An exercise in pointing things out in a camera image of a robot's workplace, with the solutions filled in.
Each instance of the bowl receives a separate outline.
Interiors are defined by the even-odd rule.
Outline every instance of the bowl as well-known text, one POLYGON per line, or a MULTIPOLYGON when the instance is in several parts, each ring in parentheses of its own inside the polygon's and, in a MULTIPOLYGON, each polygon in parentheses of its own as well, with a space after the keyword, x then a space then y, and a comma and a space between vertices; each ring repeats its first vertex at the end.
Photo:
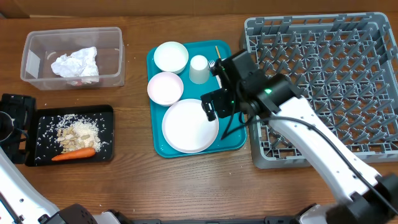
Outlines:
POLYGON ((218 135, 218 119, 208 121, 196 99, 181 100, 163 117, 162 132, 167 143, 183 153, 197 153, 210 147, 218 135))
POLYGON ((147 91, 153 102, 162 106, 171 106, 181 98, 184 85, 178 75, 160 72, 149 80, 147 91))
POLYGON ((188 50, 184 45, 170 41, 161 44, 155 50, 154 60, 163 72, 181 73, 188 63, 188 50))

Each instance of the wooden tabletop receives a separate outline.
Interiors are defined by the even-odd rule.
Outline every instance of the wooden tabletop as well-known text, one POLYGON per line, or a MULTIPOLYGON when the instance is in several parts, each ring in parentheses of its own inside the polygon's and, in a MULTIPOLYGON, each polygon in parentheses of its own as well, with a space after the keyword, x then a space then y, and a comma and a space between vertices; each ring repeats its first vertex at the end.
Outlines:
MULTIPOLYGON (((387 16, 398 34, 398 13, 387 16)), ((164 159, 154 151, 146 92, 149 50, 169 40, 220 39, 235 52, 248 17, 252 15, 0 20, 0 94, 33 96, 38 109, 109 104, 116 114, 111 162, 18 169, 60 209, 80 203, 91 213, 113 208, 129 218, 263 218, 293 215, 311 203, 333 203, 326 183, 312 167, 258 169, 248 142, 238 151, 179 159, 164 159), (126 46, 123 87, 40 91, 20 79, 29 32, 110 26, 121 28, 126 46)), ((373 166, 381 174, 398 172, 398 163, 373 166)))

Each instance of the dish rack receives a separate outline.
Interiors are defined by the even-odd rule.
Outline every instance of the dish rack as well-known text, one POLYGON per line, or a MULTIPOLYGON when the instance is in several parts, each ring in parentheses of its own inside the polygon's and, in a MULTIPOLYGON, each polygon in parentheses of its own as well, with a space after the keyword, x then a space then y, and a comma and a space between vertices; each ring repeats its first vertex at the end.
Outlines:
MULTIPOLYGON (((365 162, 398 161, 398 48, 378 12, 252 17, 242 45, 268 76, 286 74, 320 119, 365 162)), ((249 127, 261 169, 310 166, 286 138, 249 127)))

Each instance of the paper towel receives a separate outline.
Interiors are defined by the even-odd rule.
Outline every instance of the paper towel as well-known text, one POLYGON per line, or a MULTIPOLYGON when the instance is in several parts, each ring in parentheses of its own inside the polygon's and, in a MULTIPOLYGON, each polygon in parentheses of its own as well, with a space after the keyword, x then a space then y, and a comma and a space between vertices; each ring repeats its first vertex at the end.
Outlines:
MULTIPOLYGON (((51 64, 53 73, 60 75, 61 77, 90 77, 96 76, 95 78, 84 78, 82 83, 98 82, 98 67, 95 63, 95 57, 97 55, 96 47, 89 47, 78 50, 72 53, 70 56, 61 55, 56 61, 51 64)), ((76 81, 71 81, 70 84, 79 84, 76 81)))

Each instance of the blue tray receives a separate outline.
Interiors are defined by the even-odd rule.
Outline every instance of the blue tray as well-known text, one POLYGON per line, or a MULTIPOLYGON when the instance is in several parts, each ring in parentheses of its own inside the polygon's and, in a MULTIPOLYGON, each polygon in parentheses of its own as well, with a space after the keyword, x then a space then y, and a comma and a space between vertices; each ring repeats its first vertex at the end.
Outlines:
MULTIPOLYGON (((196 55, 203 55, 207 58, 207 60, 216 60, 218 58, 215 49, 216 45, 218 46, 218 50, 220 51, 221 58, 226 58, 231 56, 231 49, 229 48, 228 44, 221 40, 209 40, 204 42, 184 44, 184 46, 188 49, 189 60, 184 71, 179 74, 180 78, 184 83, 184 92, 182 93, 181 100, 190 99, 190 98, 200 100, 200 96, 202 96, 203 94, 209 93, 211 91, 220 88, 217 79, 212 76, 210 76, 210 79, 205 84, 202 85, 194 84, 189 79, 189 64, 191 58, 196 55)), ((154 75, 161 72, 161 70, 158 67, 156 67, 154 62, 155 50, 156 48, 152 49, 147 56, 148 81, 154 75)), ((237 150, 243 146, 243 144, 246 142, 246 138, 248 137, 248 135, 246 134, 246 129, 241 129, 221 141, 220 139, 221 135, 224 132, 225 127, 229 121, 229 117, 227 117, 219 120, 220 130, 218 131, 217 138, 208 149, 194 154, 186 154, 178 152, 166 142, 162 133, 162 120, 168 108, 169 107, 166 106, 160 106, 154 103, 152 100, 150 101, 150 116, 152 120, 152 132, 154 134, 154 146, 156 152, 162 157, 175 158, 181 156, 192 156, 197 154, 208 154, 212 152, 237 150)), ((239 126, 239 120, 238 116, 235 115, 229 130, 237 126, 239 126)))

